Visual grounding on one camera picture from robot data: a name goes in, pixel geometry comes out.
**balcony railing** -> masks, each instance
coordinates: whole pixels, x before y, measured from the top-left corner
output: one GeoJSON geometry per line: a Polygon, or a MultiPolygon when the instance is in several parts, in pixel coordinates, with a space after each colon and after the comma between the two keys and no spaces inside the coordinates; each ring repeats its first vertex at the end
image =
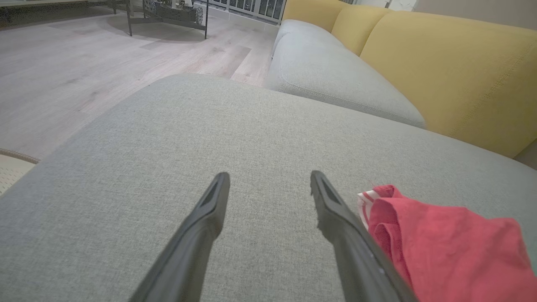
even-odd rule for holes
{"type": "Polygon", "coordinates": [[[209,4],[226,8],[228,11],[236,11],[245,15],[270,21],[274,24],[281,23],[286,0],[208,0],[209,4]]]}

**cloth fold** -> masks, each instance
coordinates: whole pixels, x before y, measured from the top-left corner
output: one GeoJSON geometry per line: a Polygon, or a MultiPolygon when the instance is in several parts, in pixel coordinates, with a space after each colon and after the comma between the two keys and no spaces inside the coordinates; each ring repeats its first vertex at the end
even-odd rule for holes
{"type": "Polygon", "coordinates": [[[362,222],[421,302],[537,301],[514,219],[424,204],[392,185],[358,195],[362,222]]]}

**gray fabric surface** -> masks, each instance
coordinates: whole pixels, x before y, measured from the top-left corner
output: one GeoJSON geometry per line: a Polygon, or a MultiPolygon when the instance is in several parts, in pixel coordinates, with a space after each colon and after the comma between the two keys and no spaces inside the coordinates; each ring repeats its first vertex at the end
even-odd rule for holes
{"type": "Polygon", "coordinates": [[[309,175],[514,217],[537,261],[537,171],[420,128],[229,80],[155,82],[0,199],[0,301],[126,301],[214,175],[231,175],[202,301],[342,301],[309,175]]]}
{"type": "Polygon", "coordinates": [[[274,55],[276,46],[278,45],[280,39],[289,33],[299,34],[301,37],[308,39],[309,41],[316,41],[321,44],[345,48],[343,43],[341,43],[336,37],[317,25],[298,20],[284,20],[280,25],[278,35],[276,35],[276,40],[274,41],[274,46],[272,47],[272,55],[274,55]]]}
{"type": "Polygon", "coordinates": [[[264,86],[425,128],[416,107],[360,57],[298,34],[278,43],[264,86]]]}

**wooden floor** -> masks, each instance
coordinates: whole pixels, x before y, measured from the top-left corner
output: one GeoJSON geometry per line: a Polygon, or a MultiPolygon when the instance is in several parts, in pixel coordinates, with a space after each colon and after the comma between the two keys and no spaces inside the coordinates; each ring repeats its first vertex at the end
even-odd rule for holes
{"type": "Polygon", "coordinates": [[[0,148],[39,159],[127,96],[173,74],[261,85],[275,33],[209,17],[204,33],[124,12],[0,30],[0,148]]]}

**red garment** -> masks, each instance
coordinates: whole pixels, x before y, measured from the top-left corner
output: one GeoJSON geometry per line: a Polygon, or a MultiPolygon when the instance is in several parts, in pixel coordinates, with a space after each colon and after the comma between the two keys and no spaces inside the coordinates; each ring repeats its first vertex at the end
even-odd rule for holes
{"type": "Polygon", "coordinates": [[[421,302],[537,301],[518,223],[424,204],[377,186],[369,233],[421,302]]]}

